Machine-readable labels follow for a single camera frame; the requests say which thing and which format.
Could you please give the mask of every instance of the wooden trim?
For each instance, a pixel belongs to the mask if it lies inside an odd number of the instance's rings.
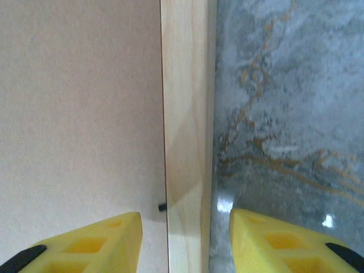
[[[161,0],[169,271],[208,272],[216,0]]]

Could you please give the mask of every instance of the gray marble tile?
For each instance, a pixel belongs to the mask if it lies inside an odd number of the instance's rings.
[[[233,268],[232,207],[364,255],[364,2],[219,0],[217,19],[210,271]]]

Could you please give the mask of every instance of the beige wall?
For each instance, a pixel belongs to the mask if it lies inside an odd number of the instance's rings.
[[[159,20],[158,0],[0,1],[0,263],[137,210],[139,271],[167,271]]]

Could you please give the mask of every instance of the light wood strip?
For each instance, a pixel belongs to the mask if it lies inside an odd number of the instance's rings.
[[[216,0],[161,0],[169,271],[208,272]]]

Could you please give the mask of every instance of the marble wall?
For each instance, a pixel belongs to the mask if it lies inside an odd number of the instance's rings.
[[[210,270],[246,208],[364,254],[364,2],[218,1]]]

